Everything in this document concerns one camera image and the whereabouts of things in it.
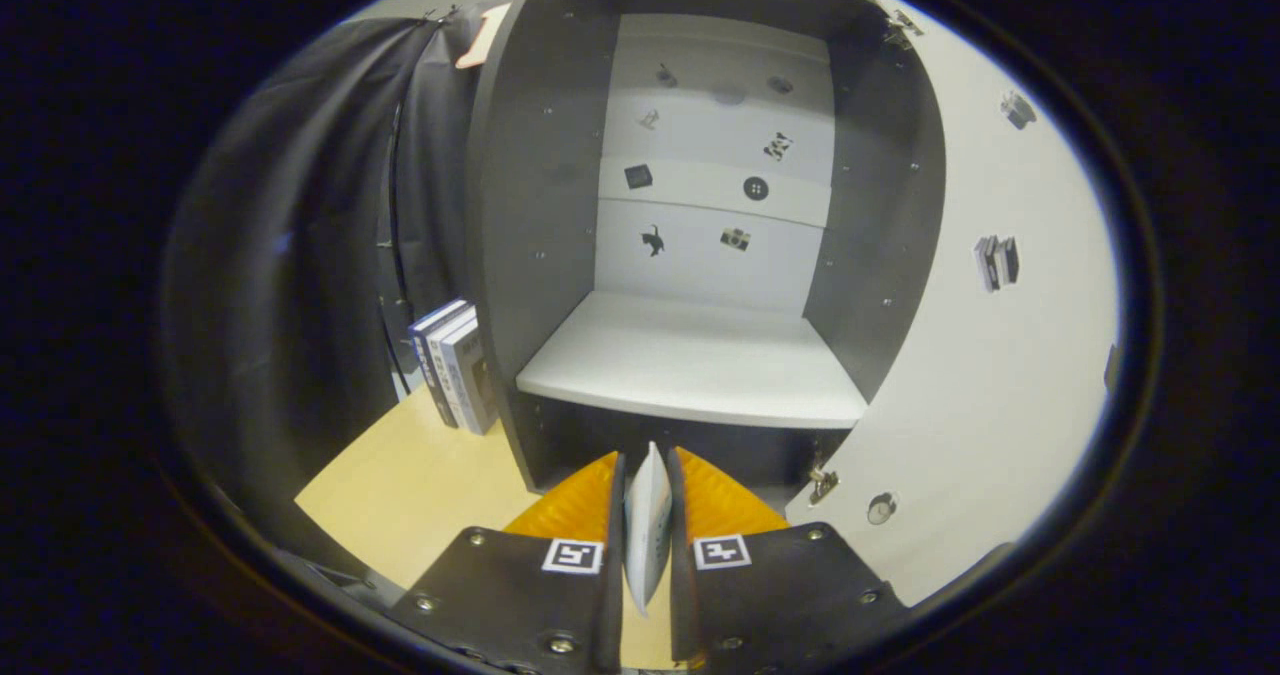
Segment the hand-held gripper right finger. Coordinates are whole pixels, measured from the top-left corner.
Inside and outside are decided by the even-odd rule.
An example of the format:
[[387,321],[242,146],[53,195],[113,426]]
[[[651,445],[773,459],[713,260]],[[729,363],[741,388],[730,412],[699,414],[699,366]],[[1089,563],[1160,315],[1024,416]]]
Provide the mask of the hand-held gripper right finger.
[[668,455],[672,649],[695,674],[820,674],[909,610],[827,523],[792,525],[682,447]]

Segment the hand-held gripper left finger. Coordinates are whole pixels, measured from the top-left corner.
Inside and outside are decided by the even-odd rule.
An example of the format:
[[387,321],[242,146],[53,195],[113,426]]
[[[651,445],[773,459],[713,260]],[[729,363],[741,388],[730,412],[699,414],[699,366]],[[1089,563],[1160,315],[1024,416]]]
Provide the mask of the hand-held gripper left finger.
[[390,607],[484,674],[617,674],[626,457],[609,452],[502,529],[467,526]]

